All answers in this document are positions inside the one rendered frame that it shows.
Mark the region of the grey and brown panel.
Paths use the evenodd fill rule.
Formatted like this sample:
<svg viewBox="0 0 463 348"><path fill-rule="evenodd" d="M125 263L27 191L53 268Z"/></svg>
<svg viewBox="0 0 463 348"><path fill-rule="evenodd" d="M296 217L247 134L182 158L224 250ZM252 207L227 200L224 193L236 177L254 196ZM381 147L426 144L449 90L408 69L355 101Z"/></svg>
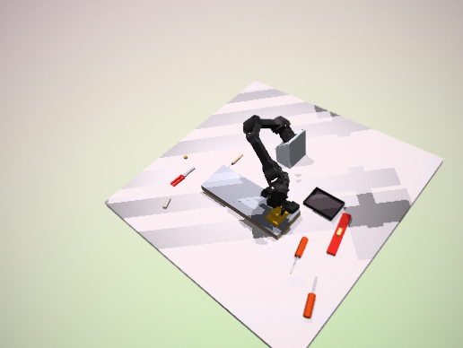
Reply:
<svg viewBox="0 0 463 348"><path fill-rule="evenodd" d="M266 204L268 197L264 198L261 195L264 188L225 165L201 184L201 188L277 240L301 216L301 210L294 214L289 213L278 227L274 226L266 220L266 216L273 208Z"/></svg>

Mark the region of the awl with orange-red handle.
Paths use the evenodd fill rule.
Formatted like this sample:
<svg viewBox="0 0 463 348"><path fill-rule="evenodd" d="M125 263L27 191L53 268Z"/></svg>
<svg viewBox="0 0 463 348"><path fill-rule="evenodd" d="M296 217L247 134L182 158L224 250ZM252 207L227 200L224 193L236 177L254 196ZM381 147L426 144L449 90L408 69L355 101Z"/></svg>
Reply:
<svg viewBox="0 0 463 348"><path fill-rule="evenodd" d="M298 258L301 258L301 257L302 257L303 252L304 252L304 250L305 250L305 248L306 248L306 246L307 246L307 244L308 244L308 241L309 241L308 238L302 237L301 242L300 242L300 245L299 245L299 247L297 248L297 251L296 251L296 253L295 253L295 256L296 256L297 258L296 258L295 263L294 263L294 265L293 265L293 269L294 269L294 267L295 267L295 264L296 264ZM291 272L293 271L293 269L291 270Z"/></svg>
<svg viewBox="0 0 463 348"><path fill-rule="evenodd" d="M317 276L315 276L315 281L314 281L314 284L313 284L312 292L308 293L308 297L307 297L306 304L305 304L305 309L304 309L304 312L303 312L303 317L304 318L311 318L311 314L312 314L312 311L313 311L313 306L314 306L314 302L315 302L315 298L316 298L316 295L313 293L316 279L317 279Z"/></svg>

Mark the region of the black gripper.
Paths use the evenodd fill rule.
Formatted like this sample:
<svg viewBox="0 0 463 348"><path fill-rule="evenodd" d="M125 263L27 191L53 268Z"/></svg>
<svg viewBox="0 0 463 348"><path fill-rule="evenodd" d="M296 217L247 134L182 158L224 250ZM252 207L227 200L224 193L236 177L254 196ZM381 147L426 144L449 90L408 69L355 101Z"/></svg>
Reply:
<svg viewBox="0 0 463 348"><path fill-rule="evenodd" d="M272 193L272 190L274 190L273 188L270 188L270 187L266 187L264 190L262 190L261 192L261 195L264 197L264 198L267 198L268 196L271 195ZM283 202L283 207L281 207L282 211L281 211L281 216L285 213L285 212L288 212L290 214L294 214L295 212L297 212L299 209L300 209L300 205L295 203L294 201L284 201Z"/></svg>

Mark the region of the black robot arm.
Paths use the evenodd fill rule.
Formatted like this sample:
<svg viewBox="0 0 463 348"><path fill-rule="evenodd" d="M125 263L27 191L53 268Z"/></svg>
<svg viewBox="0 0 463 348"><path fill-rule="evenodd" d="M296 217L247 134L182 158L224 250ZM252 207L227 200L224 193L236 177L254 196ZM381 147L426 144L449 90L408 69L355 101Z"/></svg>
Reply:
<svg viewBox="0 0 463 348"><path fill-rule="evenodd" d="M283 202L286 201L290 179L288 173L283 171L278 163L270 157L266 147L259 138L259 132L260 129L271 128L273 133L276 135L279 134L284 143L286 143L297 135L291 129L290 125L291 122L282 116L267 119L253 115L243 122L243 133L262 163L262 170L269 187L274 187L271 195L266 200L266 204L272 208L281 207ZM277 180L271 182L276 178Z"/></svg>

